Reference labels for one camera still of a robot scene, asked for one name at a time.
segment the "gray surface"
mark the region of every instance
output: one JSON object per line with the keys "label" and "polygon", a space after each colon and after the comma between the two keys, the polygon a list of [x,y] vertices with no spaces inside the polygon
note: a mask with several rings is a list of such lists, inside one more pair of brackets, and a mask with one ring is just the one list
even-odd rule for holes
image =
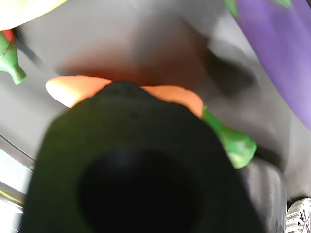
{"label": "gray surface", "polygon": [[286,187],[280,171],[268,162],[253,158],[239,170],[250,200],[267,233],[284,233],[287,212]]}
{"label": "gray surface", "polygon": [[[15,87],[8,75],[3,74],[0,132],[35,156],[46,126],[64,109],[44,90],[45,81],[53,76],[50,70],[62,73],[61,68],[68,63],[73,70],[81,66],[100,69],[108,61],[106,51],[112,42],[120,51],[127,51],[148,15],[173,5],[210,38],[209,47],[215,54],[244,67],[254,79],[253,85],[228,96],[206,77],[206,84],[197,92],[208,107],[227,125],[247,133],[259,145],[280,156],[277,165],[284,171],[288,198],[311,193],[311,134],[276,91],[222,1],[181,0],[174,4],[151,0],[70,0],[22,25],[20,29],[28,46],[49,67],[40,72],[20,54],[28,80]],[[224,85],[238,82],[239,73],[231,76]]]}

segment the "purple eggplant toy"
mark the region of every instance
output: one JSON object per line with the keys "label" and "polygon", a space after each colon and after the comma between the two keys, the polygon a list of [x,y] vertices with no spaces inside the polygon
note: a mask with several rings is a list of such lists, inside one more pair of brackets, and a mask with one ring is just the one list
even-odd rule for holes
{"label": "purple eggplant toy", "polygon": [[307,0],[225,0],[270,79],[311,129],[311,9]]}

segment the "red object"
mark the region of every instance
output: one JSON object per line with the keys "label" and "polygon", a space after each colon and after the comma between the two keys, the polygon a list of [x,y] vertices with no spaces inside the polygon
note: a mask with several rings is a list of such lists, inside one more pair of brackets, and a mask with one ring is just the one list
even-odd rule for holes
{"label": "red object", "polygon": [[2,31],[4,37],[9,41],[11,42],[14,38],[14,34],[13,34],[13,30],[12,29],[9,29],[9,30],[3,30]]}

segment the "plastic toy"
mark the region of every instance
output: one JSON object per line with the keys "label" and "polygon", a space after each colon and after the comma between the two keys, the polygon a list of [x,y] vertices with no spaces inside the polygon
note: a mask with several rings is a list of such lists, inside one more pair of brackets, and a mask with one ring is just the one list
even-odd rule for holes
{"label": "plastic toy", "polygon": [[[78,102],[94,96],[110,83],[110,80],[102,78],[63,76],[49,80],[46,89],[54,99],[67,107],[73,107]],[[217,120],[207,107],[203,106],[201,98],[192,91],[178,86],[143,86],[141,88],[161,100],[180,103],[188,107],[198,118],[207,123],[217,134],[235,169],[246,166],[253,158],[256,143],[247,135]]]}
{"label": "plastic toy", "polygon": [[0,31],[15,28],[55,9],[67,0],[0,0]]}
{"label": "plastic toy", "polygon": [[306,0],[225,0],[270,79],[311,129],[311,9]]}
{"label": "plastic toy", "polygon": [[245,167],[254,157],[256,143],[244,133],[238,132],[222,124],[205,106],[202,120],[217,134],[233,167]]}
{"label": "plastic toy", "polygon": [[18,64],[17,48],[12,30],[0,32],[0,71],[8,72],[16,85],[26,78],[25,72]]}

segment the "hole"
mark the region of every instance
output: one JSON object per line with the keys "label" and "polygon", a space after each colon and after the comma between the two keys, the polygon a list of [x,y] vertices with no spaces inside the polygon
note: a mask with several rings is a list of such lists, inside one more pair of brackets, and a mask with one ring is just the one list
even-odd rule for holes
{"label": "hole", "polygon": [[97,232],[188,233],[199,215],[196,180],[162,153],[103,154],[80,182],[83,212]]}

